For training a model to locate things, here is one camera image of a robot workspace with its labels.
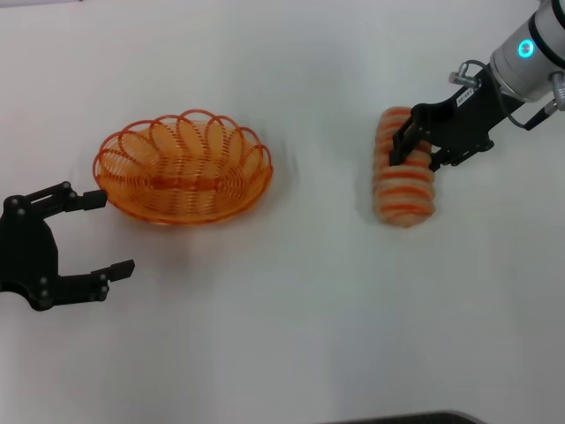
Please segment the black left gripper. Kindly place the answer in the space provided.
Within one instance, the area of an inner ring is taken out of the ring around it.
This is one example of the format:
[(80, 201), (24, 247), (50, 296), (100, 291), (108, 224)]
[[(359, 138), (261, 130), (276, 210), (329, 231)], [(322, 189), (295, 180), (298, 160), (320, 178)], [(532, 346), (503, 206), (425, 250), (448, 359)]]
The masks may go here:
[(1, 292), (23, 297), (35, 311), (104, 301), (109, 283), (129, 278), (134, 260), (87, 274), (58, 276), (58, 249), (44, 217), (104, 208), (104, 190), (78, 194), (68, 181), (4, 201), (1, 216)]

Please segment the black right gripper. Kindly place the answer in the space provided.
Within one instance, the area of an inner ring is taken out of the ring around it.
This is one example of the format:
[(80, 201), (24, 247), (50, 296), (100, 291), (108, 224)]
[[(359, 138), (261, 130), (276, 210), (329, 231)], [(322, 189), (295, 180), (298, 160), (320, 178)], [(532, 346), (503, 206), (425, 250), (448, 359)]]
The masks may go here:
[(502, 93), (489, 65), (476, 77), (480, 87), (472, 93), (463, 87), (443, 102), (412, 108), (412, 115), (392, 136), (392, 166), (403, 164), (414, 151), (430, 154), (433, 144), (441, 149), (431, 154), (429, 169), (436, 172), (442, 166), (455, 167), (477, 154), (473, 148), (484, 147), (489, 132), (521, 108), (519, 100)]

